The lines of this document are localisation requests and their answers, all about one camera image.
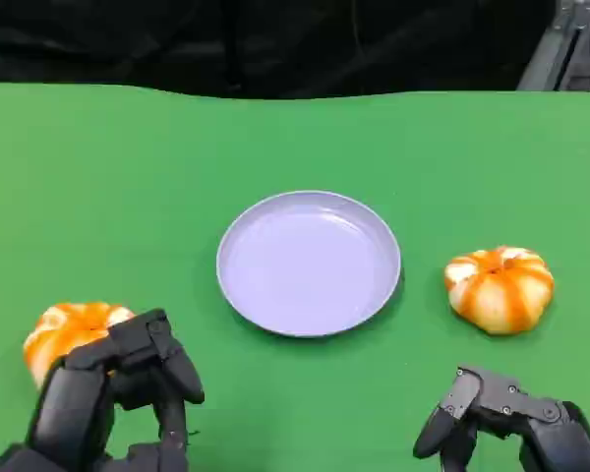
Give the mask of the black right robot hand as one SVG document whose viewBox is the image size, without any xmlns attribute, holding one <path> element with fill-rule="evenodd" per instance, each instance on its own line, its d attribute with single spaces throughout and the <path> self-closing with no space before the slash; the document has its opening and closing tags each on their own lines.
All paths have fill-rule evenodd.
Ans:
<svg viewBox="0 0 590 472">
<path fill-rule="evenodd" d="M 590 471 L 590 424 L 575 403 L 532 396 L 515 379 L 470 366 L 457 368 L 413 456 L 436 454 L 442 471 L 465 471 L 480 432 L 501 440 L 520 436 L 525 471 Z"/>
</svg>

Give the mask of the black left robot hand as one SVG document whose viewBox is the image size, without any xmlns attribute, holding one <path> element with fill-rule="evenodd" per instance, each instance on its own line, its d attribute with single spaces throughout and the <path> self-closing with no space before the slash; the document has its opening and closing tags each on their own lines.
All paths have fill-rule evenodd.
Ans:
<svg viewBox="0 0 590 472">
<path fill-rule="evenodd" d="M 108 330 L 59 357 L 42 385 L 23 442 L 0 455 L 0 471 L 186 471 L 187 403 L 205 392 L 162 309 Z M 106 445 L 114 411 L 150 406 L 157 442 L 135 443 L 112 457 Z"/>
</svg>

